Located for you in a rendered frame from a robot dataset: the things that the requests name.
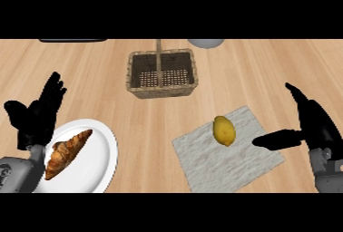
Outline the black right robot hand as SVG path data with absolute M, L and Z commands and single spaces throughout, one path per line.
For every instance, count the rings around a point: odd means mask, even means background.
M 329 148 L 332 152 L 339 151 L 343 138 L 326 109 L 290 83 L 286 83 L 286 88 L 298 103 L 301 130 L 279 130 L 255 138 L 252 144 L 270 150 L 283 150 L 305 141 L 310 150 Z

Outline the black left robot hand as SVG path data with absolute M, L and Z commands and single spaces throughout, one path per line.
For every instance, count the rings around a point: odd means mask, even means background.
M 27 150 L 29 146 L 51 143 L 55 130 L 57 114 L 63 105 L 67 92 L 61 74 L 54 72 L 45 84 L 41 97 L 30 106 L 20 101 L 7 101 L 11 125 L 18 129 L 18 149 Z

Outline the yellow lemon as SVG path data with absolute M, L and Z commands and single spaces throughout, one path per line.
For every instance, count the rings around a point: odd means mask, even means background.
M 237 129 L 234 123 L 218 116 L 214 121 L 214 136 L 221 145 L 230 147 L 237 139 Z

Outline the pale grey placemat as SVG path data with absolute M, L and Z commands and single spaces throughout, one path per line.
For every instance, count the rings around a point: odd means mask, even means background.
M 279 151 L 252 144 L 265 129 L 250 108 L 240 107 L 225 117 L 236 126 L 230 147 L 214 137 L 214 122 L 172 141 L 193 193 L 237 192 L 284 162 Z

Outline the square wicker basket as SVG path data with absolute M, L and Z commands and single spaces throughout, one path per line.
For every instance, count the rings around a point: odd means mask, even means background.
M 129 55 L 126 89 L 138 99 L 190 96 L 199 85 L 194 51 L 163 49 L 157 40 L 154 51 Z

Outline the brown croissant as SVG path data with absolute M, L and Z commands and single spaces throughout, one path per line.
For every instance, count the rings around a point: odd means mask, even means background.
M 86 130 L 70 140 L 60 141 L 54 144 L 51 160 L 46 167 L 46 180 L 51 180 L 66 170 L 76 159 L 92 135 L 94 131 Z

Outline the white round plate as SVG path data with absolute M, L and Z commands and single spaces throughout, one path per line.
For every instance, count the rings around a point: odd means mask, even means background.
M 52 145 L 69 141 L 83 131 L 94 134 L 76 159 L 63 172 L 51 179 L 42 177 L 36 193 L 104 193 L 116 174 L 119 162 L 119 142 L 107 124 L 94 119 L 79 119 L 64 124 L 54 132 L 46 147 L 46 160 L 51 160 Z

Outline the grey round object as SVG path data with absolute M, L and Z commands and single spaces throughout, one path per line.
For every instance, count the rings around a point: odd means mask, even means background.
M 224 39 L 190 39 L 188 42 L 199 48 L 212 49 L 222 45 Z

